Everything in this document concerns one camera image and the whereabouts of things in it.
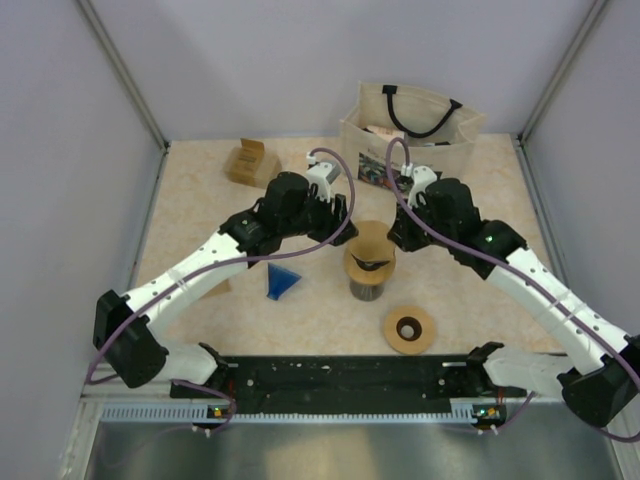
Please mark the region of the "brown paper coffee filter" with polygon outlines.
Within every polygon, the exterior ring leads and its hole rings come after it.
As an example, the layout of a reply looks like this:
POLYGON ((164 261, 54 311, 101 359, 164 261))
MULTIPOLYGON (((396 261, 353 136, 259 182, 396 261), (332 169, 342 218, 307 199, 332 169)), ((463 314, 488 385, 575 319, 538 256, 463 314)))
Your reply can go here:
POLYGON ((361 220, 355 226, 358 235, 346 244, 346 251, 363 260, 382 260, 395 257, 395 244, 387 239, 390 227, 379 220, 361 220))

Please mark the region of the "wooden dripper ring stand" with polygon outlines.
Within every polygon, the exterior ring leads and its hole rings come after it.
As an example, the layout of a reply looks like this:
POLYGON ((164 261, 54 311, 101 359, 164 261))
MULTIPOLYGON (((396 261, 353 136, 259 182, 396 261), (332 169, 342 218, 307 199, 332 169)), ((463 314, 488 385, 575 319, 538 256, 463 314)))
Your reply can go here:
POLYGON ((351 255, 352 253, 349 251, 346 251, 344 254, 344 270, 351 281, 355 281, 361 284, 384 284, 391 278, 396 267, 396 258, 392 257, 393 261, 380 270, 374 272, 365 272, 357 267, 354 260, 351 258, 351 255))

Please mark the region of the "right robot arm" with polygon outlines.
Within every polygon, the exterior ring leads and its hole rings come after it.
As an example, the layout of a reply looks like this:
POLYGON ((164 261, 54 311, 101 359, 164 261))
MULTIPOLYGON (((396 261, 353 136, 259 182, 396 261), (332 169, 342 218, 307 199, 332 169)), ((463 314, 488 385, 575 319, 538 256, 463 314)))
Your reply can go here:
POLYGON ((563 348, 521 351, 488 342, 467 358, 469 388, 487 396, 514 387, 559 399, 580 420, 604 428, 639 394, 639 339, 605 320, 539 260, 501 220, 484 220, 457 179, 415 178, 394 192, 388 237, 404 252, 446 249, 460 265, 517 303, 563 348))

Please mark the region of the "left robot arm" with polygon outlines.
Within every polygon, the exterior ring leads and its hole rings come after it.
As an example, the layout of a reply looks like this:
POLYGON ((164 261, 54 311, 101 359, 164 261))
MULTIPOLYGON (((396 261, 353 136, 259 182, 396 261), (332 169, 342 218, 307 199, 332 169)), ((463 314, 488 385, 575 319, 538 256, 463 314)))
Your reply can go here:
POLYGON ((261 261, 282 258, 282 242, 305 236, 314 249, 341 245, 357 230, 353 194, 323 193, 301 174, 285 172, 269 182, 248 209, 230 216, 184 260, 147 284, 97 300, 93 344, 127 387, 155 379, 186 380, 205 396, 226 387, 227 374, 212 348, 169 342, 165 332, 189 306, 214 287, 261 261))

